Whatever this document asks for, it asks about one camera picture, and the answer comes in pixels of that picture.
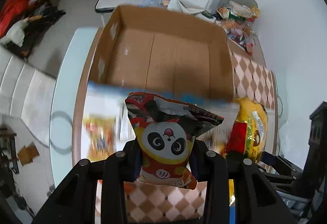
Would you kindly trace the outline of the red panda snack bag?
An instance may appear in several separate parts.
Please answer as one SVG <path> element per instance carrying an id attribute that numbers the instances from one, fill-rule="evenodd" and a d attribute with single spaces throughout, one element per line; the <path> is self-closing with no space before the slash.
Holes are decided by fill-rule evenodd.
<path id="1" fill-rule="evenodd" d="M 129 93 L 125 104 L 142 151 L 138 180 L 195 189 L 197 181 L 187 168 L 194 142 L 224 118 L 196 105 L 146 92 Z"/>

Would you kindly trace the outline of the orange snack packet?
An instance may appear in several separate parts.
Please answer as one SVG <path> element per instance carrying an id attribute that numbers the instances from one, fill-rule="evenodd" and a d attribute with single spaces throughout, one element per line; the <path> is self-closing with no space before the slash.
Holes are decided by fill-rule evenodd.
<path id="1" fill-rule="evenodd" d="M 114 153 L 115 117 L 90 115 L 83 119 L 90 138 L 87 158 L 91 162 L 107 159 Z"/>

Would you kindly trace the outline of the yellow red snack bag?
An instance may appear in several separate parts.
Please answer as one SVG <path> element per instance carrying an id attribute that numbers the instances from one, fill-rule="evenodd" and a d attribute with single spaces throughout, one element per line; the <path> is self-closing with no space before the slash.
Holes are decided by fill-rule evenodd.
<path id="1" fill-rule="evenodd" d="M 236 99 L 239 111 L 225 153 L 238 153 L 258 163 L 264 152 L 268 133 L 268 115 L 265 107 L 247 97 Z"/>

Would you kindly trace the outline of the checkered white table mat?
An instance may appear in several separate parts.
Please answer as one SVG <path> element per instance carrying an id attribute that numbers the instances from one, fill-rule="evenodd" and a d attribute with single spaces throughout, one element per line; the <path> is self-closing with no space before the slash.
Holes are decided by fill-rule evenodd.
<path id="1" fill-rule="evenodd" d="M 272 73 L 232 51 L 221 27 L 199 30 L 111 22 L 103 29 L 88 79 L 132 88 L 125 99 L 136 138 L 103 162 L 102 223 L 127 223 L 124 183 L 187 187 L 207 183 L 203 219 L 228 223 L 227 163 L 207 155 L 199 137 L 218 127 L 221 116 L 181 100 L 193 95 L 211 101 L 250 104 L 250 117 L 268 122 L 274 107 Z"/>

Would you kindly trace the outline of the cardboard milk box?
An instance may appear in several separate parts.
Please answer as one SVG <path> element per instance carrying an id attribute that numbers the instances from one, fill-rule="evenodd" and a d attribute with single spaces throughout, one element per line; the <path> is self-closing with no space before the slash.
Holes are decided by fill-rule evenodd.
<path id="1" fill-rule="evenodd" d="M 158 7 L 118 6 L 96 44 L 89 80 L 230 102 L 233 68 L 224 30 Z"/>

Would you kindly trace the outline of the white tufted sofa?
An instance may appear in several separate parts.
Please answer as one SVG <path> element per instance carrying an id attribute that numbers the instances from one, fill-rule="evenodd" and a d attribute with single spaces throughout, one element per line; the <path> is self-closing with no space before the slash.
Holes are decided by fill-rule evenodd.
<path id="1" fill-rule="evenodd" d="M 1 114 L 21 120 L 46 147 L 54 88 L 54 78 L 1 47 Z"/>

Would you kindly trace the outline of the pile of snack packets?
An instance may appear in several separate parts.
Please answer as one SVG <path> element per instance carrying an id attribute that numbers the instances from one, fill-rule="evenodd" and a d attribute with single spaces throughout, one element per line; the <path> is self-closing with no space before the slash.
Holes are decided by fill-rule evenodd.
<path id="1" fill-rule="evenodd" d="M 248 7 L 234 1 L 216 9 L 219 20 L 229 39 L 241 46 L 249 55 L 253 54 L 256 37 L 252 25 L 259 17 L 260 10 L 253 6 Z"/>

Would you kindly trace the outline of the red bag on floor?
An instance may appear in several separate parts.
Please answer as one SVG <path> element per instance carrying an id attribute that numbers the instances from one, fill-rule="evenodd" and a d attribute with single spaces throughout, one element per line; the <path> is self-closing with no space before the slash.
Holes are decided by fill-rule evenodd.
<path id="1" fill-rule="evenodd" d="M 1 10 L 0 37 L 3 38 L 16 18 L 24 14 L 30 0 L 7 0 Z"/>

